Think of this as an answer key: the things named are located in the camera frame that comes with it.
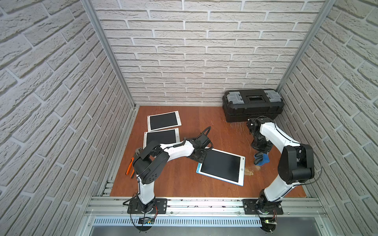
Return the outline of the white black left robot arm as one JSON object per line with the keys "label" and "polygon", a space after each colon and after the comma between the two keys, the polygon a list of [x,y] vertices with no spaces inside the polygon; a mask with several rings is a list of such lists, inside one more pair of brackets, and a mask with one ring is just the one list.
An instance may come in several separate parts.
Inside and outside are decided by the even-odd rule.
{"label": "white black left robot arm", "polygon": [[132,164],[137,176],[138,193],[136,198],[138,204],[145,210],[150,210],[153,207],[155,200],[154,183],[168,162],[186,157],[198,163],[203,163],[207,152],[212,150],[213,147],[211,140],[204,134],[174,144],[150,142],[134,158]]}

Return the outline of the blue framed drawing tablet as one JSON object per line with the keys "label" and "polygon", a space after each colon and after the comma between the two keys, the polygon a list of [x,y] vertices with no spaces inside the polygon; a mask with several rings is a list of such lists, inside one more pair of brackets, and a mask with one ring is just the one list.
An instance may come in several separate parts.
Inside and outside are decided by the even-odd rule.
{"label": "blue framed drawing tablet", "polygon": [[217,149],[206,153],[203,163],[198,164],[196,173],[238,186],[244,185],[244,156]]}

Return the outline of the blue microfiber cloth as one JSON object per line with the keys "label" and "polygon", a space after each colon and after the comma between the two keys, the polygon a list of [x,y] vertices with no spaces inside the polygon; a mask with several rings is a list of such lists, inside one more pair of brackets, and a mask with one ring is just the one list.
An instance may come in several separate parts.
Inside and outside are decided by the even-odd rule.
{"label": "blue microfiber cloth", "polygon": [[269,159],[268,154],[263,153],[263,152],[257,152],[257,153],[254,155],[254,158],[255,158],[255,160],[254,160],[254,164],[255,164],[256,166],[263,166],[264,164],[270,162],[270,159]]}

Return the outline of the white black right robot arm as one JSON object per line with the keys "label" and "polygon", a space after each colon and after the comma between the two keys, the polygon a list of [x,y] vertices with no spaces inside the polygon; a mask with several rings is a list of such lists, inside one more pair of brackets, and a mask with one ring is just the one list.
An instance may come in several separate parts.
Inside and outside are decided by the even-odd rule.
{"label": "white black right robot arm", "polygon": [[254,120],[249,118],[247,127],[254,137],[251,146],[257,150],[256,156],[258,158],[267,155],[273,146],[281,153],[277,177],[260,192],[255,203],[257,212],[269,214],[280,205],[285,195],[295,187],[314,178],[313,148],[294,140],[265,116],[260,116]]}

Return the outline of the large white drawing tablet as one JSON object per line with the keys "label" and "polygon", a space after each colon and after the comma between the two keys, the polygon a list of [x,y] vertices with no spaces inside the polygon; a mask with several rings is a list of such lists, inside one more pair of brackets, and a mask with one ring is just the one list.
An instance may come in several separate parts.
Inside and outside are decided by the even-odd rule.
{"label": "large white drawing tablet", "polygon": [[151,141],[157,141],[159,144],[178,143],[180,142],[179,128],[145,132],[143,148],[145,148]]}

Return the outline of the small white drawing tablet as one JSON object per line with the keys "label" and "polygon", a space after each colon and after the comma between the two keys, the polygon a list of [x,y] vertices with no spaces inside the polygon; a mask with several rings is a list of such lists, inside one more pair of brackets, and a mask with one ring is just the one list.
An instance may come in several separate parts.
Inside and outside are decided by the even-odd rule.
{"label": "small white drawing tablet", "polygon": [[162,130],[166,128],[181,126],[181,119],[178,111],[150,115],[147,117],[148,131]]}

